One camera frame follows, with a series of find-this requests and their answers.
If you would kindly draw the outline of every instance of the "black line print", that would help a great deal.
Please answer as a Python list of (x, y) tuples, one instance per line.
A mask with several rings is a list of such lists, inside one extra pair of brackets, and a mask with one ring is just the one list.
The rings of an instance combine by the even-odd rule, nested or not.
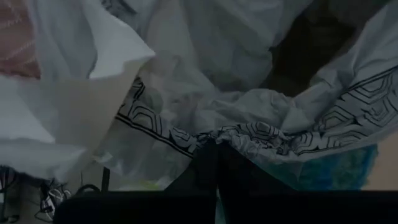
[(189, 151), (186, 151), (186, 150), (184, 150), (184, 149), (181, 149), (180, 146), (176, 146), (176, 145), (172, 144), (172, 143), (171, 143), (168, 139), (166, 139), (165, 137), (159, 136), (157, 133), (154, 133), (154, 132), (152, 132), (151, 130), (146, 129), (145, 127), (141, 126), (140, 124), (134, 124), (133, 122), (131, 122), (131, 121), (126, 121), (126, 120), (124, 120), (123, 118), (118, 117), (118, 116), (116, 117), (116, 119), (117, 119), (118, 121), (120, 121), (120, 122), (122, 122), (122, 123), (128, 125), (130, 128), (133, 128), (133, 129), (142, 131), (142, 132), (148, 134), (150, 137), (152, 137), (152, 138), (154, 138), (154, 139), (156, 139), (156, 140), (158, 140), (158, 141), (161, 141), (161, 142), (163, 142), (163, 143), (166, 143), (166, 144), (169, 145), (171, 148), (175, 149), (176, 151), (178, 151), (179, 153), (183, 154), (184, 156), (187, 156), (187, 157), (189, 157), (189, 158), (193, 158), (192, 153), (190, 153)]

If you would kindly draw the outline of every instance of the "black object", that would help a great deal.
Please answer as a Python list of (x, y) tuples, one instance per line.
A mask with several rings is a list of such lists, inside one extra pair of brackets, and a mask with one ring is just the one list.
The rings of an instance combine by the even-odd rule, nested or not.
[(163, 192), (88, 192), (54, 223), (214, 223), (216, 189), (227, 223), (395, 223), (397, 192), (297, 192), (228, 144), (198, 151)]

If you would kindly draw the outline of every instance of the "black geometric pattern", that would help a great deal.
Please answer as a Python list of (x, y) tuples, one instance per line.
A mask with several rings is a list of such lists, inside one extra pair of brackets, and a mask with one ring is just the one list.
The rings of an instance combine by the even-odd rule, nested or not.
[(134, 82), (129, 98), (116, 117), (131, 128), (138, 129), (156, 141), (162, 141), (182, 154), (192, 157), (209, 139), (229, 139), (232, 145), (249, 139), (257, 147), (243, 151), (254, 159), (263, 150), (275, 150), (285, 156), (324, 152), (354, 144), (380, 131), (398, 124), (398, 69), (388, 69), (347, 89), (335, 104), (308, 131), (284, 133), (266, 123), (224, 126), (209, 133), (194, 136), (177, 129), (149, 109), (140, 99), (145, 85), (140, 78)]

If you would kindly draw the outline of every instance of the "pink fabric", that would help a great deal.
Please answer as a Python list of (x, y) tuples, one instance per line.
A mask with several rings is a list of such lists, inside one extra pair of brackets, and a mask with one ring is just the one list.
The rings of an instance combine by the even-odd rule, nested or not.
[(0, 0), (0, 72), (40, 78), (24, 0)]

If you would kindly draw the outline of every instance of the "white fabric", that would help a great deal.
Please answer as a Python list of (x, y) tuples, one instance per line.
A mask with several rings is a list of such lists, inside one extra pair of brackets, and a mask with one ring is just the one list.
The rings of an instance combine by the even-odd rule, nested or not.
[(369, 20), (352, 48), (294, 98), (260, 89), (220, 92), (195, 60), (205, 56), (192, 44), (199, 28), (181, 20), (187, 13), (181, 2), (189, 0), (164, 0), (152, 16), (146, 41), (157, 56), (142, 69), (100, 146), (96, 158), (106, 167), (131, 179), (171, 182), (210, 139), (228, 142), (267, 169), (270, 162), (374, 144), (397, 129), (398, 1)]
[(85, 165), (139, 68), (154, 54), (98, 1), (79, 4), (98, 52), (88, 79), (42, 82), (0, 77), (0, 104), (5, 108), (0, 110), (0, 164), (34, 177), (65, 181)]

